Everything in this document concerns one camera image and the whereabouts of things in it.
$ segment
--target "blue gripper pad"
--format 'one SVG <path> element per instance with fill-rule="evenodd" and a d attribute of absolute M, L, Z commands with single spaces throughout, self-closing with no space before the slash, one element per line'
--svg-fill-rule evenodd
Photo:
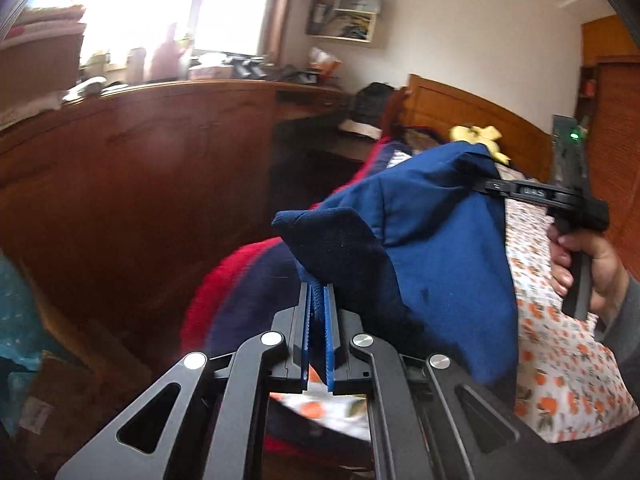
<path fill-rule="evenodd" d="M 391 260 L 358 213 L 351 207 L 281 211 L 273 226 L 298 261 L 300 281 L 309 284 L 308 357 L 329 389 L 334 356 L 323 285 L 334 284 L 337 306 L 359 314 L 367 332 L 418 354 L 408 350 L 422 342 L 422 325 L 402 304 Z"/>
<path fill-rule="evenodd" d="M 305 327 L 302 333 L 302 380 L 303 389 L 306 390 L 306 385 L 309 380 L 309 324 L 311 320 L 311 285 L 307 284 L 306 288 L 306 300 L 305 300 Z"/>

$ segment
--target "finger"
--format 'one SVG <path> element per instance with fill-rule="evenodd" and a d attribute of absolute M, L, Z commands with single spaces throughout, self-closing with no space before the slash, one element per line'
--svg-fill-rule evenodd
<path fill-rule="evenodd" d="M 591 293 L 591 302 L 589 310 L 595 314 L 599 314 L 606 307 L 607 301 L 595 290 Z"/>
<path fill-rule="evenodd" d="M 599 233 L 587 229 L 563 235 L 558 243 L 569 251 L 583 251 L 593 258 L 609 256 L 612 251 L 611 245 Z"/>
<path fill-rule="evenodd" d="M 558 283 L 555 278 L 551 278 L 550 283 L 551 288 L 558 296 L 560 296 L 561 298 L 564 298 L 566 296 L 568 289 L 565 286 L 560 285 L 560 283 Z"/>
<path fill-rule="evenodd" d="M 551 261 L 555 264 L 561 265 L 563 267 L 571 266 L 571 254 L 562 247 L 562 245 L 550 243 L 549 244 L 549 253 L 551 255 Z"/>
<path fill-rule="evenodd" d="M 560 236 L 560 231 L 558 231 L 558 228 L 554 224 L 551 224 L 548 228 L 546 228 L 546 236 L 552 242 L 557 242 L 558 237 Z"/>
<path fill-rule="evenodd" d="M 574 284 L 574 277 L 562 266 L 551 265 L 551 276 L 564 288 L 570 288 Z"/>

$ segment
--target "window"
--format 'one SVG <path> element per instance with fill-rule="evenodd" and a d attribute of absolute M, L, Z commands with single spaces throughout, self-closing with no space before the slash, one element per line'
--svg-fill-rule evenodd
<path fill-rule="evenodd" d="M 236 54 L 258 54 L 267 0 L 75 0 L 86 7 L 81 59 L 109 51 L 122 63 L 130 49 L 147 55 L 177 23 L 175 38 L 194 36 L 195 47 Z"/>
<path fill-rule="evenodd" d="M 195 47 L 258 54 L 267 0 L 202 0 Z"/>

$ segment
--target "navy blue fabric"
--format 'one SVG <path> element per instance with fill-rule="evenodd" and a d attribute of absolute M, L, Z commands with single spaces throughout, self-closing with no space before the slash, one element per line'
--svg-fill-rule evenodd
<path fill-rule="evenodd" d="M 296 260 L 284 243 L 264 251 L 235 286 L 216 315 L 204 351 L 235 352 L 254 335 L 271 328 L 276 312 L 300 298 Z"/>
<path fill-rule="evenodd" d="M 386 170 L 386 166 L 389 164 L 389 161 L 391 160 L 391 157 L 394 156 L 395 152 L 403 152 L 407 155 L 414 154 L 411 148 L 401 140 L 390 140 L 380 148 L 378 156 L 370 165 L 369 171 L 367 171 L 367 176 Z"/>
<path fill-rule="evenodd" d="M 365 330 L 417 357 L 446 352 L 492 384 L 514 377 L 517 310 L 504 202 L 473 192 L 480 177 L 498 177 L 486 148 L 450 142 L 274 225 Z"/>

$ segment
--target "wooden cabinet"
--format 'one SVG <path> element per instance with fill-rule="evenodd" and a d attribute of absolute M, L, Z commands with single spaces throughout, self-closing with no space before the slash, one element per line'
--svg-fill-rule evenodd
<path fill-rule="evenodd" d="M 609 203 L 607 237 L 640 278 L 640 56 L 601 59 L 587 143 L 594 196 Z"/>
<path fill-rule="evenodd" d="M 618 15 L 582 24 L 583 65 L 595 65 L 600 57 L 635 54 L 640 50 Z"/>
<path fill-rule="evenodd" d="M 143 86 L 0 134 L 0 248 L 73 320 L 177 326 L 204 274 L 268 227 L 277 120 L 339 91 L 245 81 Z"/>

